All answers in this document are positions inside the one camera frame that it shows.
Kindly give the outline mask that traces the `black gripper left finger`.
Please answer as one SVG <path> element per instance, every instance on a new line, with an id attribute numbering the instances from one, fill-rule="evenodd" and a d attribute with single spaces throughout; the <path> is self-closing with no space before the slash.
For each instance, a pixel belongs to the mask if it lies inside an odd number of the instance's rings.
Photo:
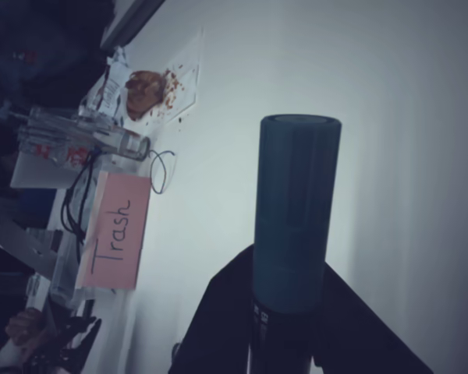
<path id="1" fill-rule="evenodd" d="M 252 320 L 253 251 L 240 252 L 209 281 L 170 373 L 246 373 Z"/>

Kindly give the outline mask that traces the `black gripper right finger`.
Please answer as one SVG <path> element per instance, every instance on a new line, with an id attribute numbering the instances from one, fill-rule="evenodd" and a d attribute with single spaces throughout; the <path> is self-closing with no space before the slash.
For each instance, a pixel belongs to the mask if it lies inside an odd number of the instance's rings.
<path id="1" fill-rule="evenodd" d="M 324 268 L 313 361 L 324 373 L 433 372 L 329 265 Z"/>

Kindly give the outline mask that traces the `bystander hand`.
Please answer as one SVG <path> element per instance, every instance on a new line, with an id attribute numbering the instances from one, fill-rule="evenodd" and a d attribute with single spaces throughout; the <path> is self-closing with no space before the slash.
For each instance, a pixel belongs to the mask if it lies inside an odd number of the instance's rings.
<path id="1" fill-rule="evenodd" d="M 35 308 L 25 309 L 13 316 L 5 332 L 17 347 L 32 346 L 35 348 L 51 337 L 43 313 Z"/>

